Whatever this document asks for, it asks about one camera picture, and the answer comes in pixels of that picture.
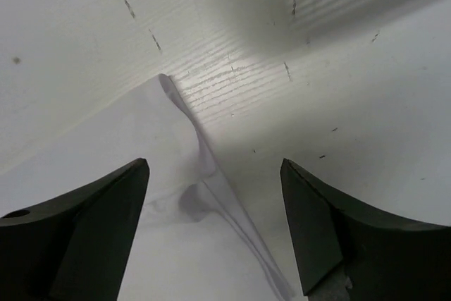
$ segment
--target tabletop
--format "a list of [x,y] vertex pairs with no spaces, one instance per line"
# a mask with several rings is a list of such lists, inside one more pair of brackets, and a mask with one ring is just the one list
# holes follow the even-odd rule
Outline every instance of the tabletop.
[[384,210],[451,224],[451,0],[0,7],[1,172],[165,73],[298,294],[283,158]]

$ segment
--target white fabric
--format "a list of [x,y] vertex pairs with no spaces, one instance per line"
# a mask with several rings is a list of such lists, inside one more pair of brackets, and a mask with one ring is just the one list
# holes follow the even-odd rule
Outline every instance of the white fabric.
[[165,75],[0,176],[0,214],[137,157],[151,174],[120,300],[290,300],[290,286]]

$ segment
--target black plastic part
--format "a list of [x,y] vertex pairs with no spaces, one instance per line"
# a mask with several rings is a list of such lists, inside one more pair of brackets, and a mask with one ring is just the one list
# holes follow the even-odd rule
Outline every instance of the black plastic part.
[[116,300],[149,180],[144,159],[0,219],[0,300]]
[[310,300],[451,300],[450,227],[372,207],[292,161],[283,162],[280,174]]

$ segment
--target white cloth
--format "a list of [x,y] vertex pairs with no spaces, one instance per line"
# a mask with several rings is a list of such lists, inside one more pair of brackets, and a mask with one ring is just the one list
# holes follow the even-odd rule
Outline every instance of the white cloth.
[[0,176],[0,214],[138,157],[149,187],[119,300],[290,300],[293,292],[165,75]]

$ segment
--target white table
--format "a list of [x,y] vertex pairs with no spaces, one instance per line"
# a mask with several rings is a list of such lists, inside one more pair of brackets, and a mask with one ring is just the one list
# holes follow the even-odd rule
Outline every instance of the white table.
[[173,77],[299,290],[283,157],[450,224],[451,0],[0,0],[0,171]]

